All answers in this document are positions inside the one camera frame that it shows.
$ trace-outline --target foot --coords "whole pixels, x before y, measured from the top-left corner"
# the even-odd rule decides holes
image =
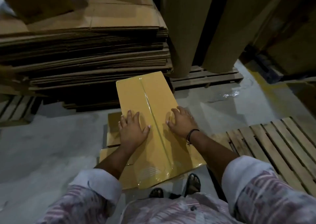
[[[163,190],[160,187],[152,189],[149,198],[163,198]]]
[[[201,192],[201,182],[196,174],[191,173],[186,182],[186,190],[184,196],[192,195],[196,192]]]

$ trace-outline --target shirt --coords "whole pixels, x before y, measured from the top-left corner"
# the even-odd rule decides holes
[[[121,223],[316,223],[316,199],[279,180],[270,164],[241,156],[222,177],[227,202],[195,193],[174,200],[130,202]],[[121,185],[101,169],[84,170],[37,223],[105,223],[121,195]]]

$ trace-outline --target person's right hand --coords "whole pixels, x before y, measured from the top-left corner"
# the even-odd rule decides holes
[[[171,121],[166,121],[166,124],[173,133],[186,138],[192,129],[198,129],[198,125],[192,115],[182,106],[177,106],[177,109],[173,108],[171,110],[176,118],[176,123],[174,124]]]

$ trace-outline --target black bracelet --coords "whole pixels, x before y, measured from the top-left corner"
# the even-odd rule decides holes
[[[190,136],[191,136],[192,132],[194,132],[194,131],[200,131],[200,130],[199,129],[192,129],[189,132],[189,134],[186,136],[186,142],[187,142],[188,145],[192,145],[192,143],[190,142]]]

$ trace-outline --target gray floor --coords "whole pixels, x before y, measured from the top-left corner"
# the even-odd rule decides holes
[[[312,118],[286,85],[269,86],[237,61],[240,84],[177,91],[179,105],[189,108],[207,134],[266,123],[290,115]],[[76,174],[96,164],[104,146],[107,114],[119,109],[75,113],[61,103],[41,106],[30,125],[3,128],[0,133],[0,220],[29,224],[66,190]],[[205,167],[194,171],[202,191],[216,195]],[[163,184],[181,193],[185,180]],[[124,193],[108,223],[117,223],[125,203],[149,190]]]

